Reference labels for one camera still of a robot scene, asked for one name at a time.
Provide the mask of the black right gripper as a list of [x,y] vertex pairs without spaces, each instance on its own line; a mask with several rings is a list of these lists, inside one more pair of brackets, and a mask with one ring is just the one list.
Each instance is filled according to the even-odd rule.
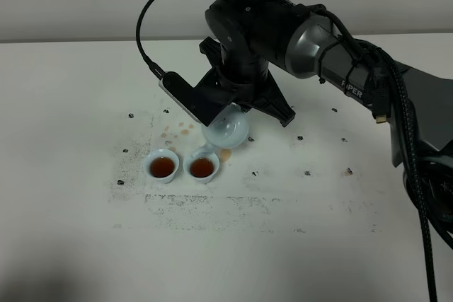
[[294,119],[296,113],[268,71],[268,62],[250,48],[247,39],[228,36],[217,42],[207,37],[199,48],[212,66],[210,71],[217,74],[216,84],[233,94],[232,104],[240,111],[254,108],[283,127]]

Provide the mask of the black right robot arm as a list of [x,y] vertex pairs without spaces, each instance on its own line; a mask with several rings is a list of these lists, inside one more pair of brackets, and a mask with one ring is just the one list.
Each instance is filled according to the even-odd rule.
[[394,165],[411,200],[452,227],[452,82],[392,59],[355,39],[324,5],[289,0],[216,0],[205,13],[213,36],[200,45],[212,68],[188,108],[209,124],[236,103],[289,124],[295,116],[270,75],[317,76],[391,128]]

